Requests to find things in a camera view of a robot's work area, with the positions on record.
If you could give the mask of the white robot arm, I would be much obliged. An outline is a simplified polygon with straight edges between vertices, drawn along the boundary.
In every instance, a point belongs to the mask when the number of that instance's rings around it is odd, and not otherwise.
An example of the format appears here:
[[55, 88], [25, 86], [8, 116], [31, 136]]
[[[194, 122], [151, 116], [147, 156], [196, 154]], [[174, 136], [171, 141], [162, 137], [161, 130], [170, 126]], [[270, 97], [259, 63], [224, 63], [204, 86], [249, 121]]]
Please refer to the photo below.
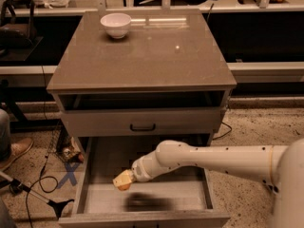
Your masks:
[[271, 228], [304, 228], [304, 140], [291, 145], [198, 147], [163, 141], [135, 160], [113, 184], [124, 191], [184, 166], [195, 166], [271, 185], [275, 207]]

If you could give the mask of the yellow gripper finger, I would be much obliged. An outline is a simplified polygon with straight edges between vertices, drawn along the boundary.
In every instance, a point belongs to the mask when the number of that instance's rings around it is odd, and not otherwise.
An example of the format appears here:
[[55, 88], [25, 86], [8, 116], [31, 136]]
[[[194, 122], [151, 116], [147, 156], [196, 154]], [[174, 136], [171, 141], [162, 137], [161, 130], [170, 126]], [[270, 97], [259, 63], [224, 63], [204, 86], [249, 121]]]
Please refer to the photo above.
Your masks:
[[114, 180], [113, 184], [118, 188], [120, 185], [132, 184], [135, 181], [135, 176], [130, 169], [124, 170], [120, 175], [118, 175]]

